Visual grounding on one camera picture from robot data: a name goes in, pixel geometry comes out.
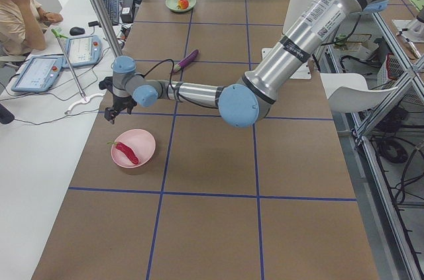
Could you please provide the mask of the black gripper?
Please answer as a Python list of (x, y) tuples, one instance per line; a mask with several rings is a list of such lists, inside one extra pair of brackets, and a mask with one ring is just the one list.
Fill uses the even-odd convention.
[(113, 106), (107, 107), (104, 111), (104, 118), (111, 124), (115, 123), (115, 118), (117, 116), (116, 110), (127, 110), (127, 114), (131, 115), (133, 108), (136, 106), (136, 101), (131, 97), (120, 97), (118, 95), (113, 95)]

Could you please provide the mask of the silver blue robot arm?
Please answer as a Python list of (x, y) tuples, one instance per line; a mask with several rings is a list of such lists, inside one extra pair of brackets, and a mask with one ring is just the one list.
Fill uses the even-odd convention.
[(231, 126), (247, 127), (264, 118), (278, 98), (279, 88), (310, 59), (312, 53), (353, 13), (361, 13), (381, 0), (312, 0), (286, 30), (256, 69), (246, 71), (226, 87), (167, 80), (147, 80), (135, 71), (135, 61), (119, 56), (113, 74), (101, 85), (113, 95), (105, 118), (114, 122), (123, 110), (150, 107), (159, 99), (188, 102), (218, 109)]

